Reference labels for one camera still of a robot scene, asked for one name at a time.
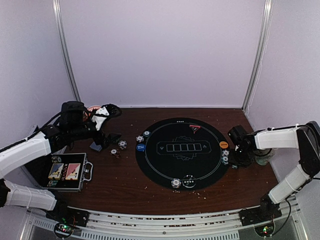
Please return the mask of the blue white chip stack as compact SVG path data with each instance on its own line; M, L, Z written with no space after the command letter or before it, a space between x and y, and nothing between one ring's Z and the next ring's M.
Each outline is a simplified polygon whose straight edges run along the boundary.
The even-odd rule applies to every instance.
M118 147L121 149L121 150L125 150L127 148L127 142L125 140L120 140L118 142Z

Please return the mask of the blue white chips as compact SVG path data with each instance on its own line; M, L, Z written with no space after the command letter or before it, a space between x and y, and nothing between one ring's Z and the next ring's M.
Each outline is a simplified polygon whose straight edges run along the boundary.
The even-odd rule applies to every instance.
M138 135L135 139L137 143L142 143L145 138L143 135Z
M228 150L223 150L223 151L222 151L222 155L223 155L223 156L226 156L226 157L227 157L227 156L229 156L229 154L230 154L230 152L229 152Z
M172 186L174 189L180 188L181 184L182 184L182 182L181 182L181 180L180 180L179 178L174 178L174 179L172 179L172 181L171 181L171 186Z

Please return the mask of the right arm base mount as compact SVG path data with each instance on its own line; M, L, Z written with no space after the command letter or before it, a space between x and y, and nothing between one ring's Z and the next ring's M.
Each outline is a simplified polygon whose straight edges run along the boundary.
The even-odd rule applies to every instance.
M282 212L279 209L274 213L263 213L259 206L254 208L243 208L238 214L243 227L272 221L273 219L282 216Z

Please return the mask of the red black all-in triangle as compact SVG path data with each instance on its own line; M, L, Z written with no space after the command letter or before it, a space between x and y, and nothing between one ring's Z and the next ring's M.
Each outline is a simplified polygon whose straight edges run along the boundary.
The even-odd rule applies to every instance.
M192 129L194 134L202 128L200 125L194 125L194 124L190 124L189 127Z

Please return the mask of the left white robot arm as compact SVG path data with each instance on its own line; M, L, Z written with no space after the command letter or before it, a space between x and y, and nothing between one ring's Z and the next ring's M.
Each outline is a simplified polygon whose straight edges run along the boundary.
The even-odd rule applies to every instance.
M13 170L40 157L48 156L75 141L93 139L96 145L107 148L113 138L107 136L103 124L122 114L114 104L88 110L83 102L67 101L42 127L28 137L0 150L0 205L20 206L52 211L61 222L72 218L72 211L49 190L31 188L5 180Z

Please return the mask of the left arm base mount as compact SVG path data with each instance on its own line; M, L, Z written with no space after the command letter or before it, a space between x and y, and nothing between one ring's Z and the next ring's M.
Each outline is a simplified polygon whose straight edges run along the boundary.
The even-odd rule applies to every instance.
M48 219L74 227L86 227L90 213L85 210L67 207L66 211L44 210Z

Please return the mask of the green white chips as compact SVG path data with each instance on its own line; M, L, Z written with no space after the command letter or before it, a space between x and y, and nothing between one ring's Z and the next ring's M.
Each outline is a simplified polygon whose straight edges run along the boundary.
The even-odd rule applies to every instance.
M148 137L148 136L150 136L150 134L151 134L151 132L148 131L148 130L146 130L146 131L144 131L144 132L142 133L142 135L143 135L144 137Z
M222 163L224 164L224 165L228 165L229 164L229 158L227 157L227 156L223 156L222 158L221 158L221 161L222 161Z

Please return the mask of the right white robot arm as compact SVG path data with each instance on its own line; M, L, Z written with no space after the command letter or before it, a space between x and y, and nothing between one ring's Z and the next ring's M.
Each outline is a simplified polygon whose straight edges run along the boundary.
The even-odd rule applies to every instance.
M268 220L283 200L297 193L320 172L320 126L316 121L252 133L236 125L227 134L235 147L230 160L234 166L247 167L277 150L294 150L298 154L297 165L260 199L256 216L261 221Z

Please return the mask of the orange big blind button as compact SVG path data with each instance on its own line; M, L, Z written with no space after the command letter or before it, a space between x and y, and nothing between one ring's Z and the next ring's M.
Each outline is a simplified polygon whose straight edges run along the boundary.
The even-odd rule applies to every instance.
M228 144L228 142L226 142L226 141L221 141L221 142L219 143L219 146L220 146L222 149L227 149L227 148L229 147L229 144Z

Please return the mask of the blue small blind button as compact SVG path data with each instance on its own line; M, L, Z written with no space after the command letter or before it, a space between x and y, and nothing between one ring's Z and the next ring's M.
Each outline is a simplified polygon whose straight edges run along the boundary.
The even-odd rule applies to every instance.
M146 150L146 145L143 143L139 143L136 145L136 150L139 152L144 152Z

